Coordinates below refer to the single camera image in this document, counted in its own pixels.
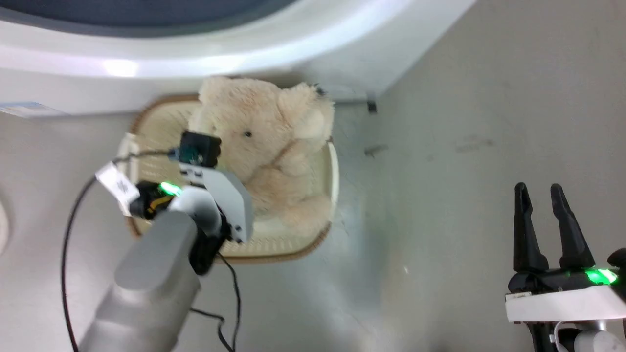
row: teddy bear's body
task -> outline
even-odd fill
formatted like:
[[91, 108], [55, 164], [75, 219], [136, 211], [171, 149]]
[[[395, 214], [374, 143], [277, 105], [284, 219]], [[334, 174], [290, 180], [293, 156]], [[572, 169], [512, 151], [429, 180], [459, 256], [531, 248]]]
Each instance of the teddy bear's body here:
[[233, 172], [257, 216], [278, 217], [307, 236], [329, 221], [330, 200], [311, 194], [310, 158], [331, 135], [333, 103], [314, 86], [280, 89], [259, 80], [209, 77], [189, 130], [222, 139], [218, 167]]

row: green light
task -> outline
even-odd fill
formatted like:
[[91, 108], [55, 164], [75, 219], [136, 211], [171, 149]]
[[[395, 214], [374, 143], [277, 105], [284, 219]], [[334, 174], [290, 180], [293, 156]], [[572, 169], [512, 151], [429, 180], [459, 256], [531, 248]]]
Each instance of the green light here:
[[168, 182], [161, 182], [159, 187], [161, 187], [161, 189], [169, 195], [180, 195], [183, 192], [183, 190], [180, 189], [179, 186], [173, 185]]
[[617, 275], [608, 269], [588, 269], [585, 274], [594, 284], [609, 285], [617, 280]]

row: floor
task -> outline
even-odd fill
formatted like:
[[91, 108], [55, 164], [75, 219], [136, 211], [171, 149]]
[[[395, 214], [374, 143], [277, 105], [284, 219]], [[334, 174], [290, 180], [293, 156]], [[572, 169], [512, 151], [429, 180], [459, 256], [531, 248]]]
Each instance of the floor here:
[[[599, 266], [626, 243], [626, 6], [479, 1], [378, 101], [337, 107], [341, 196], [323, 245], [299, 261], [237, 266], [242, 351], [529, 351], [506, 321], [513, 186], [528, 184], [535, 230], [560, 257], [549, 187], [563, 185]], [[0, 341], [67, 351], [58, 284], [63, 226], [130, 116], [0, 116], [0, 199], [13, 236], [0, 257]], [[79, 213], [69, 300], [81, 336], [133, 240], [103, 189]], [[216, 267], [196, 306], [229, 319]], [[618, 324], [610, 325], [617, 335]], [[191, 316], [177, 351], [221, 350]]]

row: cream plastic basket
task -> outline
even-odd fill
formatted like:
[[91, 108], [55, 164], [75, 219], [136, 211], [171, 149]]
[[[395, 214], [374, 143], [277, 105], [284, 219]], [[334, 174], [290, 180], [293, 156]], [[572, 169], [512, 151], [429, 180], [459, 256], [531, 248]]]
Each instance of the cream plastic basket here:
[[[118, 155], [128, 155], [142, 150], [167, 149], [180, 142], [180, 135], [187, 127], [192, 112], [200, 105], [197, 95], [172, 96], [156, 101], [144, 110], [120, 143]], [[177, 185], [187, 182], [178, 172], [178, 165], [163, 157], [132, 160], [120, 170], [137, 183], [139, 180], [168, 181]], [[311, 191], [323, 192], [331, 198], [332, 209], [328, 226], [314, 236], [290, 233], [276, 220], [255, 219], [252, 239], [245, 244], [227, 242], [221, 250], [223, 256], [233, 262], [272, 262], [297, 259], [312, 252], [326, 237], [331, 226], [337, 197], [339, 196], [339, 164], [332, 141], [318, 152], [312, 162]], [[131, 231], [140, 236], [150, 222], [127, 216]]]

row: beige fur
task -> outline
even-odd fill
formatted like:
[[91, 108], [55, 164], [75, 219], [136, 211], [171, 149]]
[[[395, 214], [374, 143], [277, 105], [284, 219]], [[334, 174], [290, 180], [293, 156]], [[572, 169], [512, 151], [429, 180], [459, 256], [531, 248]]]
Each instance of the beige fur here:
[[331, 135], [333, 103], [305, 83], [280, 89], [219, 76], [205, 80], [199, 99], [189, 129], [222, 139], [218, 166], [244, 183], [255, 213], [277, 216], [303, 236], [320, 231], [331, 203], [309, 194], [309, 159]]

